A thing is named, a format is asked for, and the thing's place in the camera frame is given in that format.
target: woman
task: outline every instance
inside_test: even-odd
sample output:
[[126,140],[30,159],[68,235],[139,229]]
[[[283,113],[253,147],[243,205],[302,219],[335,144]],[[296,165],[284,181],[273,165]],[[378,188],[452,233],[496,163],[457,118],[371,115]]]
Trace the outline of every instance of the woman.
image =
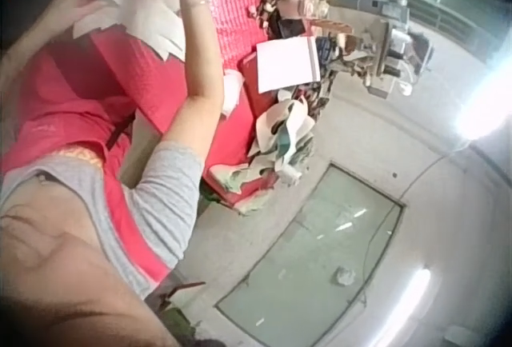
[[[208,0],[180,3],[186,33],[188,97],[136,188],[116,185],[112,152],[106,151],[102,142],[108,133],[98,130],[100,125],[113,123],[108,122],[108,114],[100,116],[109,110],[101,101],[91,104],[91,98],[84,98],[89,105],[83,106],[97,106],[98,113],[71,114],[60,111],[56,103],[49,112],[32,114],[29,122],[21,122],[17,143],[2,160],[6,171],[0,196],[3,221],[22,221],[50,231],[51,236],[72,236],[85,242],[101,253],[141,298],[174,268],[187,247],[196,218],[198,185],[223,103],[222,58]],[[2,59],[2,101],[17,97],[9,90],[15,90],[11,88],[13,80],[33,55],[77,20],[103,6],[101,2],[83,5],[83,0],[54,0]],[[99,133],[97,137],[86,141],[79,136],[82,131],[75,130],[76,138],[68,135],[56,139],[57,126],[73,129],[86,125]],[[37,157],[26,156],[31,147],[38,146],[44,150]],[[24,295],[10,279],[17,269],[17,257],[27,257],[30,264],[32,256],[16,251],[11,244],[3,231],[0,267],[4,294],[17,300]]]

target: machine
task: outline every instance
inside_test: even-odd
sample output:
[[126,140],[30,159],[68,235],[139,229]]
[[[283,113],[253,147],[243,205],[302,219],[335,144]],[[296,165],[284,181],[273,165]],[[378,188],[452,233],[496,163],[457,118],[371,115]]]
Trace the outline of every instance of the machine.
[[409,96],[434,54],[423,34],[409,28],[407,0],[330,0],[328,19],[352,34],[338,34],[342,48],[330,68],[357,75],[370,94]]

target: pile of cloth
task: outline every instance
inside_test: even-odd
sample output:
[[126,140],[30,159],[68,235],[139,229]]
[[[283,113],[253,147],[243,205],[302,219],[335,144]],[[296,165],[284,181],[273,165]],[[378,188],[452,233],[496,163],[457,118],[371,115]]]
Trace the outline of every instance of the pile of cloth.
[[[276,173],[286,184],[296,185],[314,151],[311,133],[315,121],[308,114],[304,97],[292,98],[286,90],[279,92],[279,103],[270,107],[256,121],[256,138],[248,156],[250,161],[237,166],[216,165],[210,173],[224,189],[242,193],[242,186],[268,173]],[[238,202],[234,208],[242,214],[261,209],[271,189]]]

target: fluorescent light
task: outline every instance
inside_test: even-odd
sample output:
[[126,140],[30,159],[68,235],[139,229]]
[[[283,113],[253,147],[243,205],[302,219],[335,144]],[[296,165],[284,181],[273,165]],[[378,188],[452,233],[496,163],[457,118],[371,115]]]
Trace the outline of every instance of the fluorescent light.
[[358,211],[357,213],[355,213],[354,217],[360,217],[361,215],[363,215],[366,211],[368,211],[367,209],[362,209],[361,211]]
[[344,225],[340,225],[335,231],[343,231],[344,229],[348,229],[349,227],[352,227],[353,223],[349,221],[348,223],[345,223]]
[[478,87],[457,121],[458,132],[466,139],[486,136],[512,113],[512,58],[504,62]]
[[429,281],[430,271],[428,269],[420,269],[413,276],[397,306],[370,347],[386,347],[392,342],[422,299]]

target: wall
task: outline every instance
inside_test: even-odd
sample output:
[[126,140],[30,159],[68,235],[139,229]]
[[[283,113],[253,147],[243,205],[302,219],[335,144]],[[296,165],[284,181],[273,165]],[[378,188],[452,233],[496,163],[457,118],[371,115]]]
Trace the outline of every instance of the wall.
[[[213,306],[286,228],[300,209],[297,202],[310,193],[331,160],[399,197],[439,156],[396,126],[339,97],[322,116],[316,138],[318,151],[302,183],[278,191],[261,213],[238,217],[213,205],[198,219],[178,270],[187,280],[204,280],[207,286],[186,314],[202,321],[203,332],[229,346],[258,344]],[[353,308],[320,346],[370,342],[411,274],[423,265],[431,268],[433,279],[403,337],[412,335],[414,346],[421,347],[440,341],[451,324],[488,332],[510,288],[510,195],[501,186],[470,153],[434,167],[402,199],[407,210],[368,290],[368,308]],[[353,317],[356,320],[342,331]]]

